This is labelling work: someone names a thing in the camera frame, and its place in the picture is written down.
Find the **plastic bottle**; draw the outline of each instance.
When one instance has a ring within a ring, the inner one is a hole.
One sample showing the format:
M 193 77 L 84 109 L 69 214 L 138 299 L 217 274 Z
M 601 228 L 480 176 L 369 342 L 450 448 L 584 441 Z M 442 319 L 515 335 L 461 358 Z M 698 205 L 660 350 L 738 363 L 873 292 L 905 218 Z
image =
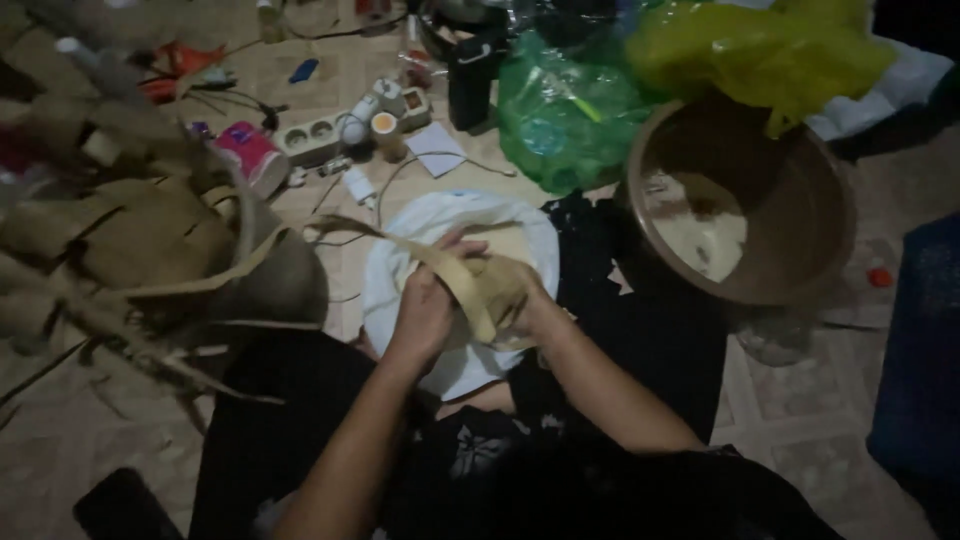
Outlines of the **plastic bottle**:
M 260 38 L 264 43 L 280 43 L 287 38 L 280 11 L 270 0 L 256 0 L 256 18 L 260 22 Z

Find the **plastic bag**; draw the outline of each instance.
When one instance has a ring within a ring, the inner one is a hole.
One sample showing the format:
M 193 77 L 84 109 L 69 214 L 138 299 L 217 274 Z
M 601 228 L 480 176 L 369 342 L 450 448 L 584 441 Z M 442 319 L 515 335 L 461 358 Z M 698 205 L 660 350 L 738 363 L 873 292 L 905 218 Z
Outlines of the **plastic bag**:
M 641 95 L 612 32 L 576 53 L 548 47 L 536 31 L 520 35 L 500 65 L 500 147 L 527 177 L 565 195 L 619 178 L 637 126 L 658 94 Z
M 651 86 L 687 97 L 713 84 L 735 101 L 773 109 L 765 130 L 773 138 L 835 96 L 860 99 L 897 58 L 854 28 L 863 0 L 783 0 L 773 9 L 666 3 L 641 17 L 627 58 Z
M 557 230 L 546 214 L 515 198 L 486 191 L 453 190 L 427 193 L 412 201 L 385 231 L 432 244 L 456 225 L 495 225 L 517 222 L 527 239 L 534 268 L 543 286 L 556 298 L 560 284 L 560 246 Z M 377 240 L 367 256 L 363 289 L 363 322 L 367 336 L 383 355 L 394 334 L 400 305 L 397 279 L 409 268 L 410 254 L 389 240 Z M 522 359 L 523 352 L 501 353 L 476 341 L 440 355 L 420 388 L 448 401 L 503 379 Z

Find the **tiled floor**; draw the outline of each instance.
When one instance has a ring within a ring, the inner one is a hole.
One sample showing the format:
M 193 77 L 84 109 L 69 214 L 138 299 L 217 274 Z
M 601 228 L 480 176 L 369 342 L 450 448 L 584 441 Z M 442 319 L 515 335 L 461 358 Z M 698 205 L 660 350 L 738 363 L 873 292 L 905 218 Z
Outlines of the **tiled floor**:
M 0 48 L 4 58 L 33 74 L 54 91 L 89 94 L 83 77 L 52 51 L 52 39 L 31 31 L 13 48 L 10 40 L 26 24 L 0 0 Z M 79 0 L 91 18 L 99 0 Z M 354 27 L 352 2 L 318 0 L 297 8 L 292 19 L 302 32 L 342 31 Z M 146 44 L 179 37 L 204 47 L 226 41 L 228 49 L 257 36 L 252 2 L 233 0 L 144 0 L 138 11 L 112 14 L 124 26 L 111 25 L 120 37 Z M 281 115 L 289 125 L 351 107 L 372 81 L 396 72 L 402 37 L 342 37 L 278 45 L 256 45 L 229 59 L 240 78 L 239 89 L 272 103 L 288 103 Z M 296 86 L 285 79 L 305 58 L 320 60 L 313 77 Z M 258 122 L 258 113 L 228 107 L 221 116 L 187 101 L 183 113 L 220 131 L 238 119 Z M 445 103 L 435 102 L 447 127 Z M 497 144 L 497 132 L 478 137 L 455 134 L 475 159 L 512 168 Z M 945 131 L 922 147 L 846 165 L 859 212 L 857 245 L 844 274 L 848 289 L 843 306 L 856 305 L 850 316 L 889 316 L 892 290 L 864 283 L 864 265 L 880 257 L 897 267 L 900 238 L 911 228 L 960 208 L 960 127 Z M 371 162 L 367 174 L 382 184 L 393 167 Z M 310 212 L 330 180 L 312 176 L 307 186 L 282 194 L 277 212 L 294 221 Z M 511 194 L 539 206 L 549 196 L 521 178 L 505 178 L 468 164 L 433 180 L 418 164 L 407 167 L 387 192 L 389 219 L 422 193 L 451 187 L 482 187 Z M 338 186 L 322 211 L 339 211 L 368 219 Z M 368 240 L 343 249 L 322 248 L 333 298 L 360 290 Z M 327 331 L 352 338 L 360 326 L 358 300 L 333 305 Z M 797 485 L 818 512 L 851 539 L 931 538 L 921 510 L 866 454 L 882 365 L 884 336 L 850 331 L 820 331 L 810 357 L 791 367 L 769 368 L 747 357 L 731 339 L 714 443 L 733 443 L 745 455 L 776 470 Z M 0 385 L 30 366 L 0 363 Z M 93 484 L 120 465 L 138 468 L 161 503 L 182 528 L 187 527 L 201 439 L 176 404 L 142 381 L 110 381 L 109 393 L 119 418 L 92 394 L 91 376 L 67 364 L 24 398 L 19 413 L 0 431 L 0 538 L 83 538 L 71 505 Z M 209 414 L 211 402 L 201 400 Z

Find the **black phone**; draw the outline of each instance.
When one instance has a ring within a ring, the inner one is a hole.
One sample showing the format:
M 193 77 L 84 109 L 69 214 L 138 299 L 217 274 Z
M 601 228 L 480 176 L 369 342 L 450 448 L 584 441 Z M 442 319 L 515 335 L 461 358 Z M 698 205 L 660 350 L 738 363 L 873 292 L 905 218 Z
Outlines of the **black phone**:
M 147 483 L 127 467 L 77 501 L 73 517 L 90 540 L 183 540 Z

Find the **white bag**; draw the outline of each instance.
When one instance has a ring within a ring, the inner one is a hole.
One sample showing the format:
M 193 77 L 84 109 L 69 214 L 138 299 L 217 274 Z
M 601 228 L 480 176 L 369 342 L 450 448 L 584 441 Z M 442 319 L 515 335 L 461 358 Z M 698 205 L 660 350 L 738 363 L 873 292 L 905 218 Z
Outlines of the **white bag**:
M 486 191 L 458 189 L 427 193 L 412 201 L 384 231 L 433 244 L 456 225 L 496 225 L 517 222 L 529 243 L 531 262 L 552 298 L 560 284 L 557 230 L 546 214 L 519 199 Z M 379 355 L 394 334 L 400 305 L 397 279 L 410 266 L 410 253 L 389 240 L 377 240 L 367 256 L 363 290 L 363 323 Z M 499 353 L 470 341 L 463 349 L 440 355 L 437 365 L 420 381 L 420 388 L 448 401 L 503 379 L 522 359 L 522 351 Z

